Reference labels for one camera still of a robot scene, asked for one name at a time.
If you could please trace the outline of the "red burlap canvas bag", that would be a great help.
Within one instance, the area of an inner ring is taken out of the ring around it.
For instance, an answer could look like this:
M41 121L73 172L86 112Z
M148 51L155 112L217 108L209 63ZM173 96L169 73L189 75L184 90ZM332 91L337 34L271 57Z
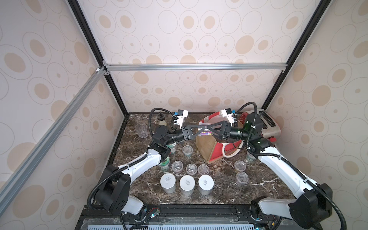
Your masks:
M195 139L196 147L207 163L214 163L222 158L234 157L243 147L242 140L219 141L213 135L198 135Z

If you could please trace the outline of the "seed jar green label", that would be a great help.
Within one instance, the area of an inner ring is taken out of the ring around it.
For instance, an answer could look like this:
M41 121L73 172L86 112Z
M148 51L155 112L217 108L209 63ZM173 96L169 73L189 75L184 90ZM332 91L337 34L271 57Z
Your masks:
M186 157L191 157L191 156L192 156L192 154L193 154L193 152L194 152L194 150L193 150L193 147L192 147L192 146L190 146L190 145L185 145L185 146L183 146L183 148L182 148L182 152L183 152L184 156L186 156Z

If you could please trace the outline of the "wide jar purple flower label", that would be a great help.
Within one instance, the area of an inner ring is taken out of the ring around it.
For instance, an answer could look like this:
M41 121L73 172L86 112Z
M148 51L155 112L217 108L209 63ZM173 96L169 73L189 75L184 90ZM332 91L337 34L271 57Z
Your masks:
M161 172L167 172L170 168L170 157L168 156L162 163L158 164Z

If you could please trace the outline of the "seed jar yellow label back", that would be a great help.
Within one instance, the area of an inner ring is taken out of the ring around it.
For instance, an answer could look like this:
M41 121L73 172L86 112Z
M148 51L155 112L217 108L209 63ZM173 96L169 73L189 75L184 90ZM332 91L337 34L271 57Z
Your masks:
M247 152L247 154L246 154L246 160L249 163L254 163L256 161L256 157L253 156L251 153Z

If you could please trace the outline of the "small jar red label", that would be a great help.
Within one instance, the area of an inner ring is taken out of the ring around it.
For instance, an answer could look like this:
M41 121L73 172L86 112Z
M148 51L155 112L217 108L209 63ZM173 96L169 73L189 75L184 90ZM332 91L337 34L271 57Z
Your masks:
M172 171L176 174L179 174L183 171L184 165L181 161L175 161L172 163Z

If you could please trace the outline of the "seed jar red label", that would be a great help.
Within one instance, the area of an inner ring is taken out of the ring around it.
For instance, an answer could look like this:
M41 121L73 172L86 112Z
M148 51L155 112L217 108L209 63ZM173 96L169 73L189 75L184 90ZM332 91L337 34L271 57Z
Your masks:
M244 161L236 161L234 163L235 172L244 172L246 170L246 163Z

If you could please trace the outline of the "seed jar orange label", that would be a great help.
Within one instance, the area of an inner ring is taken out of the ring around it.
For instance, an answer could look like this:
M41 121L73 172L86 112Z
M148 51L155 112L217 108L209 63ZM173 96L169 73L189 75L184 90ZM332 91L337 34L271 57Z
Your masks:
M198 172L198 167L195 164L190 163L190 164L187 165L187 167L186 167L186 173L188 175L194 176L194 175L197 174L197 172Z

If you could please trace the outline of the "wide jar dark lid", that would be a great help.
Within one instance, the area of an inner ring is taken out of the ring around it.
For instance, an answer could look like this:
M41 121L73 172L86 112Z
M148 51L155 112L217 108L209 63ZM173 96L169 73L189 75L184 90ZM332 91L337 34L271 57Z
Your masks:
M202 175L198 179L198 189L201 195L207 196L212 192L214 180L210 175Z

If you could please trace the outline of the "wide jar white bottom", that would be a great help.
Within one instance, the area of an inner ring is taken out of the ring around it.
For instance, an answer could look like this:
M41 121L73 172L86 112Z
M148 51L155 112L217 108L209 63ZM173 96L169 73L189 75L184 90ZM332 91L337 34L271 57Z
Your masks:
M195 188L195 180L190 175L185 175L179 182L181 192L184 196L191 196Z

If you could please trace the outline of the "wide jar pineapple lid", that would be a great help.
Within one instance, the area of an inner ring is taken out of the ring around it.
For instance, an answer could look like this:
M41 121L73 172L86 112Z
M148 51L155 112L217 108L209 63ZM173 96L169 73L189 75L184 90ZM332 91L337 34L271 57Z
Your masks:
M171 150L170 154L175 154L177 151L177 143L168 144L167 147Z

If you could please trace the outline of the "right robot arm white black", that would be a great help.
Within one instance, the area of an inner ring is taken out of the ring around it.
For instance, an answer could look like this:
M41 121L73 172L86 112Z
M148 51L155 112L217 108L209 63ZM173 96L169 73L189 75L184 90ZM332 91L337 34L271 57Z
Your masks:
M256 214L276 215L292 219L304 229L320 230L320 222L335 212L340 220L340 228L347 229L342 211L333 202L331 187L315 182L290 163L275 145L263 136L264 122L258 113L257 105L252 102L244 104L244 107L249 105L254 107L254 112L246 116L242 127L235 121L239 111L225 109L221 111L223 121L215 123L205 118L199 122L199 130L210 130L219 140L241 140L247 153L267 165L293 193L294 199L259 198L254 201Z

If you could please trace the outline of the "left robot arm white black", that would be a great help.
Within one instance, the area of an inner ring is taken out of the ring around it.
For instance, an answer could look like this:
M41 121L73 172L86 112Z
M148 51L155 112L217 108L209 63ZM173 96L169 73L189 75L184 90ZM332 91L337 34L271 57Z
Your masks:
M88 195L88 208L106 210L114 215L142 213L144 203L129 194L131 184L150 168L167 159L171 151L169 144L192 140L208 128L206 125L183 126L186 117L187 111L185 110L172 114L172 122L179 126L179 129L170 132L164 125L157 126L154 131L150 132L152 141L141 156L119 167L112 165L106 167L99 182Z

